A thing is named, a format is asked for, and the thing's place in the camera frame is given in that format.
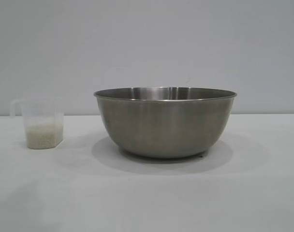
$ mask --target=mixing bowl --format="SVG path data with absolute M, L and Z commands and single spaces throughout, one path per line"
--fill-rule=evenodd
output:
M 111 139 L 131 153 L 181 158 L 222 134 L 236 93 L 208 88 L 116 88 L 94 93 Z

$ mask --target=plastic measuring cup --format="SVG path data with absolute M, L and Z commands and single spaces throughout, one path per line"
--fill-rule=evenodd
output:
M 63 115 L 60 99 L 52 97 L 17 99 L 11 102 L 11 117 L 15 116 L 15 105 L 20 104 L 27 147 L 48 149 L 63 140 Z

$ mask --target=white wall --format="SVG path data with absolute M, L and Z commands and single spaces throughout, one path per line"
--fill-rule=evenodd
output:
M 98 112 L 98 89 L 223 88 L 234 113 L 294 113 L 294 0 L 0 0 L 0 115 L 61 95 Z

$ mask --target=table surface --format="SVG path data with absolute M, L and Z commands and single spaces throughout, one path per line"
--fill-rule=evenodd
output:
M 294 232 L 294 115 L 231 115 L 203 158 L 122 153 L 100 116 L 54 149 L 0 117 L 0 232 Z

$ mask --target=bowl rim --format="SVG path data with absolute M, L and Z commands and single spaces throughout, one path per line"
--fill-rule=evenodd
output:
M 118 90 L 118 89 L 135 89 L 135 88 L 195 88 L 195 89 L 204 89 L 204 90 L 217 90 L 223 91 L 230 94 L 229 96 L 218 97 L 218 98 L 202 98 L 202 99 L 159 99 L 159 100 L 149 100 L 149 99 L 129 99 L 129 98 L 114 98 L 114 97 L 107 97 L 101 96 L 100 93 L 109 90 Z M 200 88 L 200 87 L 125 87 L 125 88 L 109 88 L 109 89 L 102 89 L 98 90 L 93 93 L 96 98 L 103 98 L 103 99 L 111 99 L 111 100 L 119 100 L 119 101 L 133 101 L 133 102 L 196 102 L 196 101 L 212 101 L 212 100 L 221 100 L 221 99 L 228 99 L 234 98 L 237 96 L 237 93 L 225 89 L 217 89 L 217 88 Z

